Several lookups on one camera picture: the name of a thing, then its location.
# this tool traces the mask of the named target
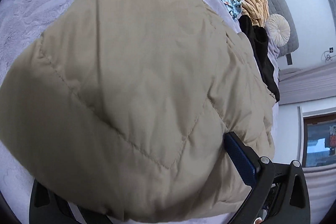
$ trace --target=wall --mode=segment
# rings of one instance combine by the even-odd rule
[[[293,65],[285,57],[278,59],[280,69],[317,65],[324,51],[334,47],[336,32],[328,0],[286,0],[299,37],[299,48],[292,53]]]
[[[289,164],[292,160],[300,159],[301,122],[298,111],[300,106],[302,112],[333,108],[336,106],[336,97],[279,106],[274,162]]]

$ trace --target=beige puffer jacket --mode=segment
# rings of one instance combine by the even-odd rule
[[[272,158],[274,103],[247,37],[202,0],[75,0],[8,72],[0,139],[68,201],[184,220],[240,206],[223,133]]]

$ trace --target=round cushion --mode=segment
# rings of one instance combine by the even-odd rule
[[[269,16],[267,23],[274,43],[278,47],[287,44],[291,34],[287,20],[282,15],[273,14]]]

